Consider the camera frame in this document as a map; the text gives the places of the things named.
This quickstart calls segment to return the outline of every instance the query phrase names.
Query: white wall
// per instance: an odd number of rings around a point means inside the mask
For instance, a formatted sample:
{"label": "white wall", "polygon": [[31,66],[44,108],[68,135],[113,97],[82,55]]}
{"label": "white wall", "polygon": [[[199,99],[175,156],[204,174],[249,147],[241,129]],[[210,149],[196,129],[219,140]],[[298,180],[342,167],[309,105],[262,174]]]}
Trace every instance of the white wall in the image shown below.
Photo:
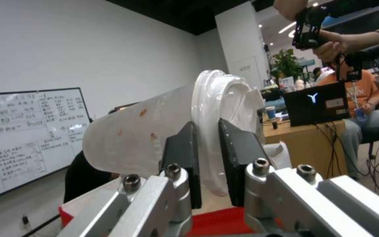
{"label": "white wall", "polygon": [[268,62],[251,2],[216,15],[215,21],[229,72],[261,89],[268,79]]}
{"label": "white wall", "polygon": [[315,60],[316,64],[312,66],[308,66],[308,71],[312,72],[314,68],[316,67],[322,67],[322,62],[321,59],[317,57],[317,55],[313,54],[312,49],[307,49],[307,50],[299,50],[296,49],[295,47],[292,46],[292,39],[288,37],[288,41],[282,45],[273,45],[269,46],[270,49],[270,55],[273,56],[275,54],[278,54],[280,50],[282,49],[293,49],[293,54],[298,58],[305,58],[306,60]]}
{"label": "white wall", "polygon": [[229,73],[217,28],[198,35],[196,41],[203,70],[219,69]]}
{"label": "white wall", "polygon": [[[81,87],[90,116],[102,117],[200,72],[194,35],[105,0],[0,0],[0,92]],[[32,227],[57,214],[63,177],[1,196],[0,237],[26,233],[23,214]]]}

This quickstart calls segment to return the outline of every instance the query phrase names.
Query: whiteboard frame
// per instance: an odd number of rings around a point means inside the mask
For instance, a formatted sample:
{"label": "whiteboard frame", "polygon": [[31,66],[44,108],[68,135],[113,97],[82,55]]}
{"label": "whiteboard frame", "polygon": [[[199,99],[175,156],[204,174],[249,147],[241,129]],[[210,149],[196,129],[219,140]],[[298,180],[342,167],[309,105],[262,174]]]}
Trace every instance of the whiteboard frame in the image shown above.
{"label": "whiteboard frame", "polygon": [[[70,88],[62,88],[62,89],[49,89],[49,90],[21,91],[21,92],[0,92],[0,95],[2,95],[2,94],[11,94],[11,93],[54,92],[54,91],[77,90],[77,89],[78,89],[78,91],[80,92],[80,96],[81,96],[81,99],[83,100],[83,104],[84,104],[84,109],[86,109],[87,118],[88,118],[88,121],[89,121],[89,123],[90,123],[90,117],[89,117],[89,115],[88,115],[88,110],[87,110],[86,102],[84,101],[83,93],[81,93],[81,88],[80,88],[80,87],[70,87]],[[19,186],[17,186],[17,187],[12,188],[12,189],[9,189],[9,190],[6,190],[6,191],[4,191],[4,192],[1,192],[1,193],[0,193],[0,196],[5,195],[5,194],[7,194],[8,192],[11,192],[11,191],[17,190],[17,189],[19,189],[19,188],[21,188],[21,187],[23,187],[23,186],[26,186],[26,185],[28,185],[28,184],[30,184],[30,183],[36,182],[36,181],[38,181],[38,180],[40,180],[40,179],[42,179],[42,178],[44,178],[44,177],[47,177],[47,176],[49,176],[49,175],[51,175],[51,174],[54,174],[54,173],[56,173],[56,172],[59,172],[59,171],[61,171],[61,170],[64,170],[64,169],[66,169],[66,168],[68,168],[68,167],[69,167],[69,165],[67,165],[67,166],[65,166],[65,167],[62,167],[62,168],[59,168],[59,169],[57,169],[57,170],[55,170],[55,171],[52,171],[52,172],[50,172],[50,173],[48,173],[48,174],[45,174],[44,176],[41,176],[41,177],[38,177],[38,178],[36,178],[36,179],[30,180],[29,182],[27,182],[27,183],[23,183],[23,184],[21,184],[21,185],[19,185]]]}

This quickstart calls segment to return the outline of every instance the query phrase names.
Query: ceiling light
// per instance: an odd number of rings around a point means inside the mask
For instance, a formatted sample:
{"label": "ceiling light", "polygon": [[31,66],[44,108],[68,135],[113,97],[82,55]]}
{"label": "ceiling light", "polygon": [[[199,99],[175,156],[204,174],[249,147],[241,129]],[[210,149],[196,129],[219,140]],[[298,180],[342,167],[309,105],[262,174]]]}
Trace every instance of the ceiling light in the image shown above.
{"label": "ceiling light", "polygon": [[295,37],[295,30],[292,30],[289,34],[288,34],[289,38],[293,38]]}
{"label": "ceiling light", "polygon": [[285,32],[286,30],[288,30],[290,27],[293,27],[294,25],[296,25],[296,21],[290,23],[290,24],[287,25],[285,28],[281,29],[281,30],[279,31],[279,34]]}

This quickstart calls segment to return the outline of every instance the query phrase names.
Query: black ceiling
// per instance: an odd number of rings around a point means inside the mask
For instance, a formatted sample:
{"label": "black ceiling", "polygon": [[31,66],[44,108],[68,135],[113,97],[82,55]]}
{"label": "black ceiling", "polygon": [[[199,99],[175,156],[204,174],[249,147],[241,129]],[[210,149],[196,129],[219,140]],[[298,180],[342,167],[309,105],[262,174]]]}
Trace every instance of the black ceiling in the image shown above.
{"label": "black ceiling", "polygon": [[[215,15],[247,0],[107,0],[111,3],[199,35],[216,28]],[[258,12],[273,5],[273,0],[252,2]]]}

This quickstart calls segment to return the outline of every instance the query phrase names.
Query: green leaves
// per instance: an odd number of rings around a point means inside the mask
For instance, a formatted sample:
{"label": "green leaves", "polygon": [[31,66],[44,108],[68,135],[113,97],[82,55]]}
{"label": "green leaves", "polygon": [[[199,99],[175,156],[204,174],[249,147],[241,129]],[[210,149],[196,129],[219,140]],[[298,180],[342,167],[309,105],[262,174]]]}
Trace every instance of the green leaves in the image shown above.
{"label": "green leaves", "polygon": [[293,55],[293,49],[282,49],[278,54],[272,57],[272,72],[271,74],[279,78],[279,74],[283,73],[286,77],[293,76],[293,79],[297,79],[302,75],[302,68],[296,61],[296,57]]}

